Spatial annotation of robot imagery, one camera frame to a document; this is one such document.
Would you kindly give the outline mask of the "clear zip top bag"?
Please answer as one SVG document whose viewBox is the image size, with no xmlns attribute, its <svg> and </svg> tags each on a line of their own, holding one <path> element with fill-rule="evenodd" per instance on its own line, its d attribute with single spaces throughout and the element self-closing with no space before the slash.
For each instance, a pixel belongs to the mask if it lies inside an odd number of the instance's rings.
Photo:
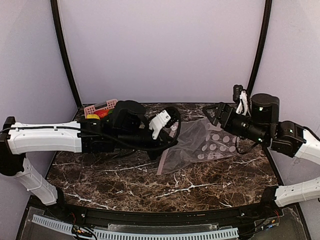
<svg viewBox="0 0 320 240">
<path fill-rule="evenodd" d="M 216 161 L 235 156 L 236 137 L 207 118 L 181 124 L 178 144 L 166 149 L 159 161 L 157 174 L 179 171 L 192 163 Z"/>
</svg>

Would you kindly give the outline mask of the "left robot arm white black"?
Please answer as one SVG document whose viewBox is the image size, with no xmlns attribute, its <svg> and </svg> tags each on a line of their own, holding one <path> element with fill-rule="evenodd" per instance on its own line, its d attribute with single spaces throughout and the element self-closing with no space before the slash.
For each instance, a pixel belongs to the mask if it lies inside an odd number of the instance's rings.
<svg viewBox="0 0 320 240">
<path fill-rule="evenodd" d="M 133 100 L 108 100 L 84 108 L 84 120 L 26 124 L 13 116 L 0 132 L 0 173 L 17 179 L 49 207 L 62 207 L 64 193 L 38 173 L 28 152 L 111 153 L 116 149 L 145 151 L 152 160 L 175 146 L 167 129 L 181 125 L 177 108 L 168 106 L 151 117 Z"/>
</svg>

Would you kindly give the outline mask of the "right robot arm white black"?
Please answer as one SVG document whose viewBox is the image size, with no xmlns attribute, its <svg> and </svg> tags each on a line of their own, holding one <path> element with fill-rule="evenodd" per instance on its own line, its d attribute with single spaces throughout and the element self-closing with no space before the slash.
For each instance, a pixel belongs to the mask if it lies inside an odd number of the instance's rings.
<svg viewBox="0 0 320 240">
<path fill-rule="evenodd" d="M 280 121 L 278 97 L 258 93 L 250 100 L 240 96 L 238 101 L 237 108 L 220 102 L 205 106 L 202 112 L 212 125 L 219 125 L 236 137 L 251 140 L 256 145 L 269 147 L 291 158 L 320 163 L 320 138 L 306 126 L 289 120 Z M 292 185 L 267 187 L 261 202 L 284 207 L 319 197 L 320 179 L 316 177 Z"/>
</svg>

